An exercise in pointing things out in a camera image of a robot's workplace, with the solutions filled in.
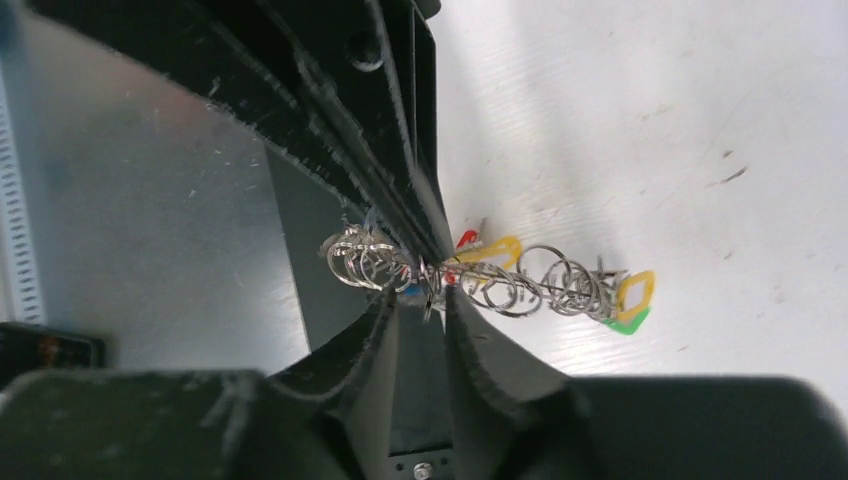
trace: plastic key tag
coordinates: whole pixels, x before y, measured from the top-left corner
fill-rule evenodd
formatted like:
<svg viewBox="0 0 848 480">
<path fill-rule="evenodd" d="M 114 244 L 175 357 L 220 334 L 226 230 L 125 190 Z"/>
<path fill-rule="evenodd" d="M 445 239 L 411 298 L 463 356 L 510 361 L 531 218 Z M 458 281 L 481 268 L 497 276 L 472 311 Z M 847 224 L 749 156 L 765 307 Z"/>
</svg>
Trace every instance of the plastic key tag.
<svg viewBox="0 0 848 480">
<path fill-rule="evenodd" d="M 521 240 L 514 235 L 507 235 L 487 247 L 460 253 L 455 258 L 460 263 L 476 263 L 485 260 L 499 265 L 504 270 L 509 270 L 518 262 L 521 251 Z"/>
<path fill-rule="evenodd" d="M 651 312 L 651 298 L 654 296 L 656 275 L 647 270 L 625 278 L 618 287 L 616 294 L 615 318 L 607 319 L 604 324 L 618 333 L 633 335 Z M 636 305 L 632 304 L 633 295 L 639 295 L 637 286 L 641 286 L 641 296 Z"/>
<path fill-rule="evenodd" d="M 477 239 L 480 238 L 480 231 L 478 230 L 466 230 L 465 233 L 462 234 L 462 238 L 459 239 L 459 242 L 456 244 L 456 252 L 457 254 L 461 252 L 466 252 L 468 250 L 473 250 L 475 244 L 480 242 Z M 448 273 L 445 275 L 445 283 L 448 285 L 456 285 L 456 275 L 452 273 Z"/>
</svg>

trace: gray metal panel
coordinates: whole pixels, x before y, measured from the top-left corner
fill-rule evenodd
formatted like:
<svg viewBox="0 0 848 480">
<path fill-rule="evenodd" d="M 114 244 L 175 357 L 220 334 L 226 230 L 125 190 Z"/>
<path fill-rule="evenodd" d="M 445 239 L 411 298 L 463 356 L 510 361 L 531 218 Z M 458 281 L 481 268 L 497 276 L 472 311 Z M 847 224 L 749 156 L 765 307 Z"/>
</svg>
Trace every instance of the gray metal panel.
<svg viewBox="0 0 848 480">
<path fill-rule="evenodd" d="M 113 365 L 279 370 L 306 354 L 262 143 L 15 7 L 13 94 L 51 327 Z"/>
<path fill-rule="evenodd" d="M 347 328 L 365 310 L 365 291 L 339 282 L 318 246 L 342 228 L 339 200 L 268 151 L 291 268 L 312 350 Z M 441 322 L 424 323 L 421 308 L 400 311 L 400 351 L 392 412 L 394 454 L 444 448 L 451 443 Z"/>
</svg>

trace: yellow plastic tag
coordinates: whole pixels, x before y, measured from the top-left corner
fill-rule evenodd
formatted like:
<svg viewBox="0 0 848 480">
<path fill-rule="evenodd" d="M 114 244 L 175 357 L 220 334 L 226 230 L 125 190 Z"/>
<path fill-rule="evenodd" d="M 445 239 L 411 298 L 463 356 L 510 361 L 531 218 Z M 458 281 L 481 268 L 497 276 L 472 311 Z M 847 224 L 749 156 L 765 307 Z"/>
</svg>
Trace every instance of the yellow plastic tag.
<svg viewBox="0 0 848 480">
<path fill-rule="evenodd" d="M 460 253 L 455 258 L 460 263 L 477 263 L 501 257 L 504 261 L 490 261 L 490 263 L 499 265 L 504 270 L 509 270 L 518 263 L 518 257 L 521 255 L 522 250 L 521 241 L 518 237 L 507 235 L 487 247 Z"/>
<path fill-rule="evenodd" d="M 618 310 L 618 313 L 615 315 L 615 319 L 619 323 L 625 326 L 630 324 L 636 316 L 651 305 L 651 297 L 654 296 L 655 280 L 656 276 L 654 275 L 654 272 L 652 270 L 646 270 L 644 272 L 637 273 L 636 275 L 631 275 L 621 282 L 621 285 L 618 287 L 618 294 L 616 295 L 616 310 Z M 641 301 L 635 307 L 628 309 L 626 304 L 627 291 L 634 285 L 638 285 L 643 282 L 645 286 L 642 290 Z"/>
</svg>

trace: cluster of rings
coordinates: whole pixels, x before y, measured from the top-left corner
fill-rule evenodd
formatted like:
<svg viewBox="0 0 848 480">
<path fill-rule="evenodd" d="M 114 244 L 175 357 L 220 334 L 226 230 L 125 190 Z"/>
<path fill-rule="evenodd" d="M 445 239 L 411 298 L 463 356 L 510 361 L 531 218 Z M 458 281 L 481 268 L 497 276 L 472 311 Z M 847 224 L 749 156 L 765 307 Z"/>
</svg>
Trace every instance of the cluster of rings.
<svg viewBox="0 0 848 480">
<path fill-rule="evenodd" d="M 555 260 L 540 280 L 534 280 L 522 262 L 528 253 L 539 251 L 552 254 Z M 478 307 L 512 318 L 532 315 L 547 305 L 560 315 L 585 314 L 604 321 L 615 315 L 616 292 L 626 275 L 623 271 L 604 271 L 600 258 L 597 269 L 590 271 L 547 245 L 524 249 L 516 271 L 456 259 L 428 266 L 409 258 L 379 231 L 358 225 L 349 225 L 343 233 L 327 239 L 320 254 L 326 256 L 333 275 L 347 285 L 412 291 L 428 296 L 428 303 L 441 308 L 445 287 L 457 284 Z"/>
</svg>

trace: perforated metal strip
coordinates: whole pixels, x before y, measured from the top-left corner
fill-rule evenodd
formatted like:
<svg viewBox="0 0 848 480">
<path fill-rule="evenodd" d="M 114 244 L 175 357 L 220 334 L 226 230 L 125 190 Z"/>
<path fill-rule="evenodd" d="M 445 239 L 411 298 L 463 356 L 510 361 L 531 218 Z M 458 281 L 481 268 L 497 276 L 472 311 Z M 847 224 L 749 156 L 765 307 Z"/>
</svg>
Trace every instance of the perforated metal strip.
<svg viewBox="0 0 848 480">
<path fill-rule="evenodd" d="M 11 320 L 44 322 L 44 305 L 33 252 L 20 163 L 12 132 L 8 93 L 0 62 L 0 235 Z"/>
</svg>

